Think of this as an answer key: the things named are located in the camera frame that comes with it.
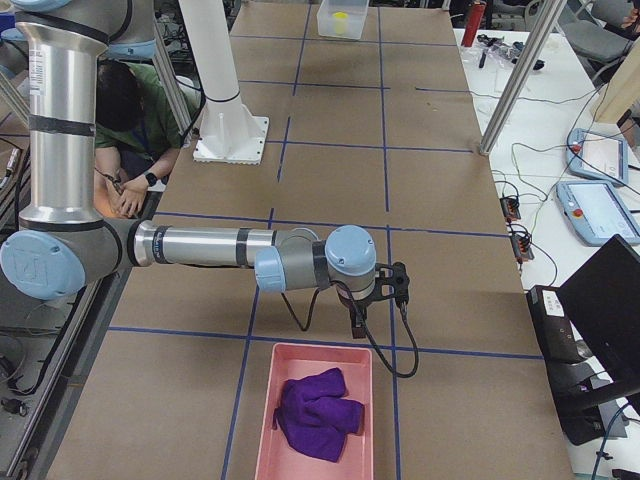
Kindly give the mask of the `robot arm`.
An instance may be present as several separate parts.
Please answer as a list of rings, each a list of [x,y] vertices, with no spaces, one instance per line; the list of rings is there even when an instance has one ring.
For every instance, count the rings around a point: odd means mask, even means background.
[[[311,231],[177,228],[108,219],[93,203],[98,59],[110,46],[149,37],[150,2],[19,1],[29,46],[31,200],[1,247],[19,291],[53,300],[131,266],[250,268],[264,291],[335,288],[352,333],[369,333],[366,309],[382,278],[373,240],[347,225],[325,240]]]

